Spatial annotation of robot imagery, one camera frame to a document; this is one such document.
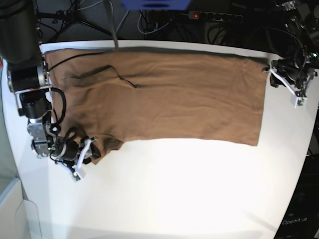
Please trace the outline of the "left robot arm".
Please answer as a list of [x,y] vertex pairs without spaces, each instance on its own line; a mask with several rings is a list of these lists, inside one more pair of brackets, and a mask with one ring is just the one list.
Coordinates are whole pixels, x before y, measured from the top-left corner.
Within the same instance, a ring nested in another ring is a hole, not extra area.
[[306,98],[311,81],[319,69],[319,23],[309,0],[275,0],[285,29],[265,27],[268,42],[270,30],[287,34],[296,43],[290,46],[288,56],[271,61],[264,68],[269,72],[271,86],[285,86],[293,96]]

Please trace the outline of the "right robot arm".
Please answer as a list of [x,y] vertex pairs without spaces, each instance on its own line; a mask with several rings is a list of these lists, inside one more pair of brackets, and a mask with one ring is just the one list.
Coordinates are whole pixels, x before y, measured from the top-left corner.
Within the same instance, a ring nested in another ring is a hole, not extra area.
[[64,93],[52,87],[48,66],[39,48],[33,2],[0,2],[0,55],[7,62],[7,81],[20,116],[28,119],[31,148],[40,158],[49,157],[74,177],[83,177],[81,166],[100,157],[94,137],[75,141],[78,129],[60,136],[66,115]]

